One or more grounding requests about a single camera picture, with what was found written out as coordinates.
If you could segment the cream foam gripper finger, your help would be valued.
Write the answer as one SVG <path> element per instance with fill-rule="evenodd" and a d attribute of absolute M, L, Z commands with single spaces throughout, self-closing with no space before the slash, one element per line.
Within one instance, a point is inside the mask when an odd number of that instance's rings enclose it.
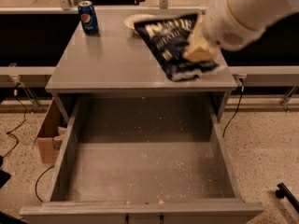
<path fill-rule="evenodd" d="M 211 61 L 216 58 L 217 46 L 210 43 L 203 35 L 203 17 L 200 16 L 192 29 L 182 57 L 191 62 Z"/>

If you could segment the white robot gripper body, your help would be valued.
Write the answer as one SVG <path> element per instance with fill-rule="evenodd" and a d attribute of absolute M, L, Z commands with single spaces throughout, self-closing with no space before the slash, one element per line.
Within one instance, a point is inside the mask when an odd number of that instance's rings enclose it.
<path fill-rule="evenodd" d="M 203 34 L 222 49 L 238 51 L 298 11 L 299 0 L 213 0 L 203 18 Z"/>

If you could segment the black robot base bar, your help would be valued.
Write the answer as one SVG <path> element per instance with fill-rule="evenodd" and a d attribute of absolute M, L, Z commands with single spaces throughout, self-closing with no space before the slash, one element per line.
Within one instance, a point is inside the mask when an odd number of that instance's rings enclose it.
<path fill-rule="evenodd" d="M 299 214 L 299 202 L 297 199 L 292 195 L 290 190 L 285 186 L 284 183 L 277 184 L 277 189 L 275 191 L 275 195 L 279 199 L 286 198 L 289 203 L 292 205 L 292 207 L 296 210 L 296 212 Z"/>

